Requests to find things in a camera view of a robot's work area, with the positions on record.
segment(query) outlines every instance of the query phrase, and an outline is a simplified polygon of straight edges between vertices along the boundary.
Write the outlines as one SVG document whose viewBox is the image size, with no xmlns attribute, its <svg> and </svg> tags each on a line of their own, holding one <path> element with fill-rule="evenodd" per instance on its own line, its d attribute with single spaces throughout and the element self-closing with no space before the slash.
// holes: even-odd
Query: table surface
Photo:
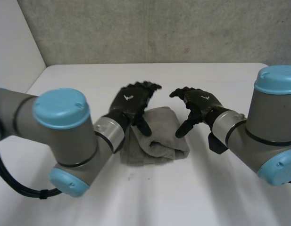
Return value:
<svg viewBox="0 0 291 226">
<path fill-rule="evenodd" d="M 30 88 L 40 95 L 70 87 L 82 91 L 92 120 L 105 114 L 120 87 L 135 81 L 163 86 L 149 109 L 170 106 L 180 122 L 183 102 L 168 95 L 190 86 L 212 92 L 227 108 L 247 115 L 253 83 L 263 64 L 56 65 Z M 0 178 L 0 226 L 291 226 L 291 185 L 271 187 L 233 153 L 208 148 L 209 128 L 197 125 L 186 137 L 187 159 L 128 167 L 113 155 L 81 198 L 61 194 L 44 201 L 22 197 Z M 55 160 L 46 145 L 9 137 L 0 153 L 21 183 L 52 188 L 47 179 Z"/>
</svg>

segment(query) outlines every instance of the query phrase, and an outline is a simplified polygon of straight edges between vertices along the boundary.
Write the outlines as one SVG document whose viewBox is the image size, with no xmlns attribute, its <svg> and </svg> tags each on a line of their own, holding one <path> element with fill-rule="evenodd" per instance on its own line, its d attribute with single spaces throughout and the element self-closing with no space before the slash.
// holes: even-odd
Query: black stripe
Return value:
<svg viewBox="0 0 291 226">
<path fill-rule="evenodd" d="M 230 128 L 230 130 L 228 131 L 228 133 L 227 133 L 227 135 L 226 135 L 226 138 L 225 138 L 225 144 L 226 144 L 227 147 L 228 147 L 228 140 L 229 140 L 229 137 L 230 137 L 230 135 L 232 134 L 232 132 L 233 132 L 233 131 L 238 127 L 238 126 L 240 126 L 240 125 L 242 125 L 242 124 L 244 124 L 244 123 L 246 123 L 246 120 L 240 121 L 240 122 L 236 123 L 234 126 L 232 126 L 232 127 Z"/>
<path fill-rule="evenodd" d="M 259 138 L 259 137 L 255 136 L 255 135 L 253 135 L 252 133 L 250 133 L 247 130 L 247 128 L 245 130 L 246 130 L 246 134 L 250 138 L 252 138 L 252 139 L 254 139 L 254 140 L 256 140 L 256 141 L 258 141 L 260 143 L 263 143 L 265 145 L 276 146 L 276 147 L 286 147 L 286 146 L 290 146 L 291 145 L 291 141 L 287 141 L 287 142 L 276 142 L 276 141 L 265 140 L 265 139 L 262 139 L 262 138 Z"/>
<path fill-rule="evenodd" d="M 5 136 L 5 130 L 2 121 L 0 120 L 0 139 L 2 140 Z"/>
<path fill-rule="evenodd" d="M 102 135 L 101 133 L 99 133 L 99 132 L 97 132 L 97 131 L 95 131 L 95 134 L 97 135 L 97 136 L 99 136 L 99 137 L 101 137 L 107 144 L 108 144 L 108 146 L 111 148 L 111 150 L 112 150 L 112 153 L 114 153 L 114 148 L 113 148 L 113 145 L 112 145 L 112 143 L 104 136 L 104 135 Z"/>
<path fill-rule="evenodd" d="M 78 167 L 78 166 L 82 166 L 84 164 L 86 164 L 88 161 L 90 161 L 92 158 L 94 158 L 95 154 L 96 154 L 96 150 L 94 151 L 94 153 L 90 156 L 90 158 L 80 162 L 80 163 L 75 163 L 75 164 L 63 164 L 58 162 L 59 165 L 63 166 L 63 167 L 67 167 L 67 168 L 74 168 L 74 167 Z"/>
<path fill-rule="evenodd" d="M 22 108 L 22 106 L 30 99 L 32 98 L 35 98 L 36 96 L 29 96 L 27 97 L 26 99 L 22 100 L 19 105 L 18 105 L 18 108 L 14 114 L 14 117 L 13 117 L 13 121 L 12 121 L 12 125 L 13 125 L 13 130 L 19 135 L 19 132 L 18 132 L 18 128 L 17 128 L 17 115 L 19 113 L 19 110 Z"/>
</svg>

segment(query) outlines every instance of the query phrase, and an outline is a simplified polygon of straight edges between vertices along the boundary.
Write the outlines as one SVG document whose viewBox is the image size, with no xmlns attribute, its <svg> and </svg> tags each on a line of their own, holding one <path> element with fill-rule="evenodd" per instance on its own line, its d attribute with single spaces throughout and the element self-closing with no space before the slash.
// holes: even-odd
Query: robotic arm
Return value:
<svg viewBox="0 0 291 226">
<path fill-rule="evenodd" d="M 146 136 L 151 134 L 142 115 L 149 99 L 160 88 L 150 82 L 121 88 L 109 113 L 94 126 L 86 98 L 78 90 L 57 89 L 36 97 L 0 89 L 0 140 L 14 135 L 50 146 L 57 164 L 49 179 L 58 190 L 27 195 L 1 159 L 0 175 L 12 188 L 29 197 L 46 199 L 60 191 L 73 197 L 83 195 L 121 146 L 130 125 L 136 125 Z"/>
<path fill-rule="evenodd" d="M 260 70 L 248 119 L 224 108 L 213 94 L 201 89 L 176 89 L 170 97 L 179 97 L 191 110 L 177 137 L 203 122 L 211 130 L 210 150 L 221 154 L 230 149 L 271 185 L 291 181 L 291 66 Z"/>
</svg>

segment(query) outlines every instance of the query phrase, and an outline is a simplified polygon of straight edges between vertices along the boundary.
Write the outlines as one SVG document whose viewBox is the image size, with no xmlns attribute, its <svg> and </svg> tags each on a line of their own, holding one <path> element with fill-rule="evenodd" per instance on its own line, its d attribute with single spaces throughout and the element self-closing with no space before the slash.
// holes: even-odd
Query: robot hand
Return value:
<svg viewBox="0 0 291 226">
<path fill-rule="evenodd" d="M 130 124 L 137 126 L 143 135 L 150 136 L 151 129 L 142 115 L 153 93 L 161 88 L 160 85 L 147 81 L 129 84 L 117 93 L 109 111 L 121 112 L 129 119 Z"/>
<path fill-rule="evenodd" d="M 183 89 L 176 89 L 169 96 L 171 98 L 179 97 L 184 101 L 186 108 L 191 111 L 188 119 L 176 131 L 177 138 L 184 137 L 195 124 L 206 123 L 205 117 L 214 107 L 223 107 L 213 94 L 201 89 L 184 87 Z"/>
</svg>

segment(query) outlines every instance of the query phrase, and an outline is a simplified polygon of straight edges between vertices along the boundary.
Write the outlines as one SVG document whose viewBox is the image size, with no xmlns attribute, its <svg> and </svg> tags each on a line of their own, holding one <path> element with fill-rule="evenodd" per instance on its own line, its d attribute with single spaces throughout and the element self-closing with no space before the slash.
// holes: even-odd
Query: cloth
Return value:
<svg viewBox="0 0 291 226">
<path fill-rule="evenodd" d="M 136 127 L 131 127 L 120 151 L 123 164 L 163 164 L 188 156 L 189 147 L 185 138 L 175 136 L 180 123 L 173 110 L 169 107 L 154 108 L 146 111 L 143 117 L 150 126 L 152 135 L 146 137 Z"/>
</svg>

